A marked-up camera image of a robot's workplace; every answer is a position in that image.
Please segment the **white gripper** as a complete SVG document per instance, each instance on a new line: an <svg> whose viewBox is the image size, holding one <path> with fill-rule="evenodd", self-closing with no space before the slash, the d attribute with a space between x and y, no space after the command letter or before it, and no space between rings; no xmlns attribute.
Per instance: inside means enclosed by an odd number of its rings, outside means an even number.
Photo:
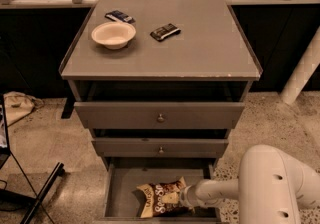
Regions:
<svg viewBox="0 0 320 224"><path fill-rule="evenodd" d="M180 202L184 207L197 207L199 201L196 196L196 186L187 186L180 191L180 194L178 192L165 194L162 196L161 202L163 204L178 204Z"/></svg>

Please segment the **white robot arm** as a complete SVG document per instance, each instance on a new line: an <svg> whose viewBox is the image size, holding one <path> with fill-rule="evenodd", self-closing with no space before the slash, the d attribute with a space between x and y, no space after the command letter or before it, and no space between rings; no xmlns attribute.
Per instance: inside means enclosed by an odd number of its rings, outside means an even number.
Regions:
<svg viewBox="0 0 320 224"><path fill-rule="evenodd" d="M218 208L225 199L239 202L239 224L301 224L301 209L320 206L320 175L280 149L255 145L243 155L236 179L203 179L161 201Z"/></svg>

